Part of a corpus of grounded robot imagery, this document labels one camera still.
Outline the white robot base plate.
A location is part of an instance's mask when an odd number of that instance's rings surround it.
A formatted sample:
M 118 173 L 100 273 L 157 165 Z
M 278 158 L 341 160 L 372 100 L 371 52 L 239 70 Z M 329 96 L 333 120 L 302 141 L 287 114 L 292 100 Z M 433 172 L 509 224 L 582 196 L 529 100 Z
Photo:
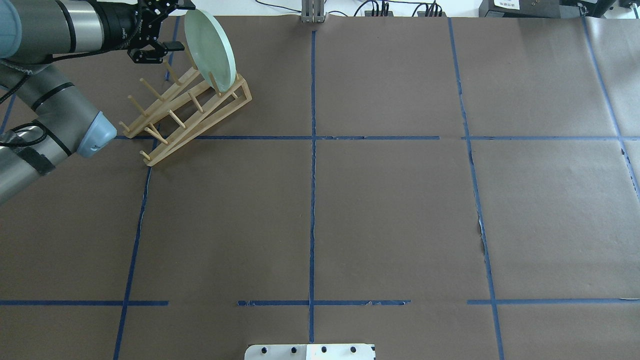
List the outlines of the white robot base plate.
M 374 344 L 310 343 L 253 344 L 244 353 L 245 360 L 375 360 Z

